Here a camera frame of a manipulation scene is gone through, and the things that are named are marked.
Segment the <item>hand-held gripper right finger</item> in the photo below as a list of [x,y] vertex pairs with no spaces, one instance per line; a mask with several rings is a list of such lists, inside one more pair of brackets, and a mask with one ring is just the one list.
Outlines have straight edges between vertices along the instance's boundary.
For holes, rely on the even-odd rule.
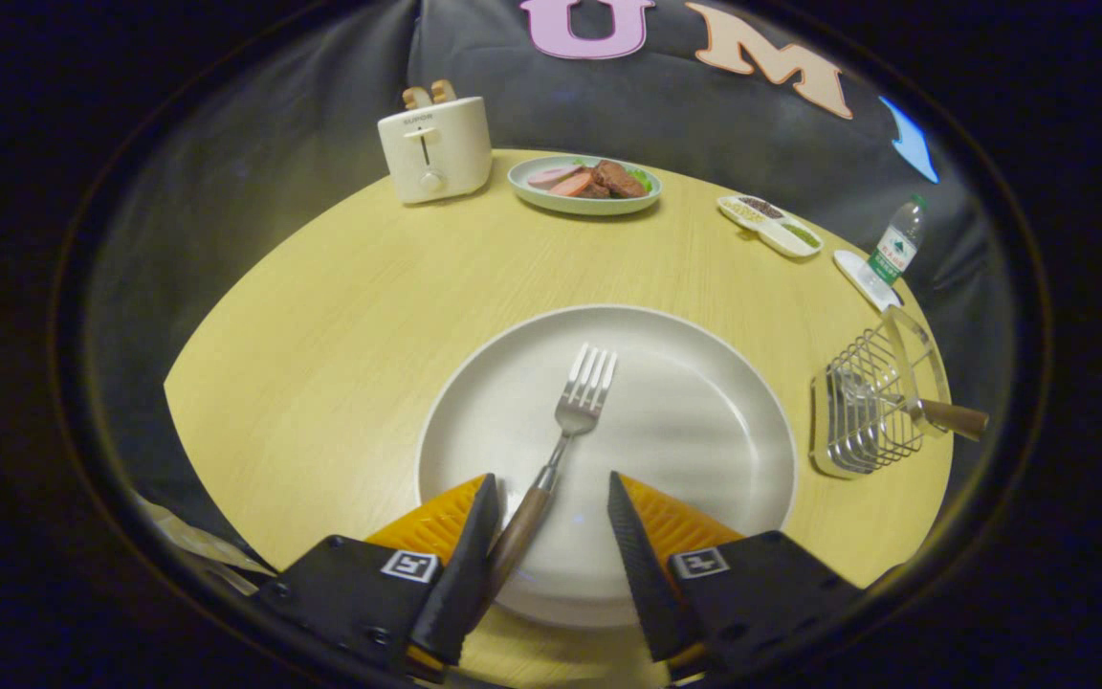
[[760,675],[861,598],[779,529],[742,535],[620,472],[606,512],[649,655],[672,683]]

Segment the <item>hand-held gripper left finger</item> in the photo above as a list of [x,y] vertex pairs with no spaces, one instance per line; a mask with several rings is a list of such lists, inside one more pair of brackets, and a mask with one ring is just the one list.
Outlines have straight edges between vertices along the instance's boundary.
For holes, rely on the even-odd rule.
[[253,601],[329,653],[440,683],[484,599],[499,520],[497,480],[480,474],[370,537],[324,537]]

